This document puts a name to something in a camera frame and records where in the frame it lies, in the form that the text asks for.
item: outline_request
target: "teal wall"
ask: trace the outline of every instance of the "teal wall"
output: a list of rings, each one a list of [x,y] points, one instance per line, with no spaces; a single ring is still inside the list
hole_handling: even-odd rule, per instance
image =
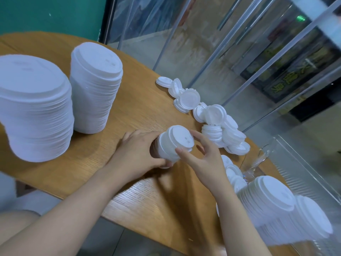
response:
[[[50,31],[97,40],[106,0],[0,0],[0,35]]]

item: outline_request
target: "person's right arm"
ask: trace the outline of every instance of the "person's right arm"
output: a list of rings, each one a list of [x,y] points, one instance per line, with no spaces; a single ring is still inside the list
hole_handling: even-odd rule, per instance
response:
[[[202,144],[198,149],[204,154],[203,159],[196,158],[184,149],[176,148],[176,152],[193,168],[202,184],[215,197],[227,254],[271,256],[234,193],[226,176],[218,147],[203,134],[194,130],[190,132]]]

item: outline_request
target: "round wooden table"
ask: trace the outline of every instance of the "round wooden table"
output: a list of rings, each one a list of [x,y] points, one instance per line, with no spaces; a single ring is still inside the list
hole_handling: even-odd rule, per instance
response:
[[[47,32],[0,36],[0,55],[25,54],[55,63],[69,76],[70,54],[84,38]],[[122,60],[123,79],[111,108],[107,125],[100,133],[74,132],[69,149],[57,159],[30,163],[11,151],[0,126],[0,170],[58,198],[83,185],[113,154],[126,131],[165,131],[172,125],[201,130],[192,113],[183,114],[173,106],[167,89],[156,85],[159,75],[129,55],[113,50]],[[251,153],[258,147],[250,140]],[[240,166],[244,156],[229,155]],[[195,148],[193,154],[202,156]],[[271,162],[262,170],[277,177]],[[226,255],[215,200],[199,182],[193,170],[178,162],[170,170],[155,169],[143,179],[130,183],[108,204],[102,216],[174,250],[192,255]],[[274,255],[294,255],[290,246],[271,249]]]

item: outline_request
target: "person's right hand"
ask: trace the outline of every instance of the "person's right hand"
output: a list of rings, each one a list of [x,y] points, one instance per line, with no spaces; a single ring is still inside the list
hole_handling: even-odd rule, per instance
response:
[[[176,148],[175,151],[181,160],[193,168],[196,176],[211,193],[215,193],[222,185],[230,185],[219,148],[202,133],[194,130],[190,130],[190,133],[202,144],[202,146],[197,145],[197,148],[204,157],[199,159],[185,149]]]

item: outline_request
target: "wooden table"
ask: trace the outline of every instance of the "wooden table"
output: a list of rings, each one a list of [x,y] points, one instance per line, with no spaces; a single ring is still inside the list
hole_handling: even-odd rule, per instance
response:
[[[69,76],[70,53],[86,41],[89,40],[46,32],[6,34],[0,36],[0,55],[41,57],[55,63]],[[129,55],[113,51],[122,60],[124,74],[106,128],[93,135],[74,132],[70,147],[62,156],[48,162],[30,163],[11,152],[0,126],[1,171],[63,199],[108,161],[126,131],[165,131],[176,124],[201,129],[192,114],[177,111],[166,88],[156,85],[157,73]],[[251,153],[258,153],[259,148],[250,139],[246,141],[251,145]],[[201,156],[196,148],[193,154]],[[244,156],[227,155],[238,166],[244,159]],[[263,165],[266,174],[284,182],[271,162]],[[126,186],[102,216],[185,254],[226,255],[215,200],[193,170],[181,162],[172,170],[154,170]],[[271,251],[274,255],[294,253],[291,246],[274,247]]]

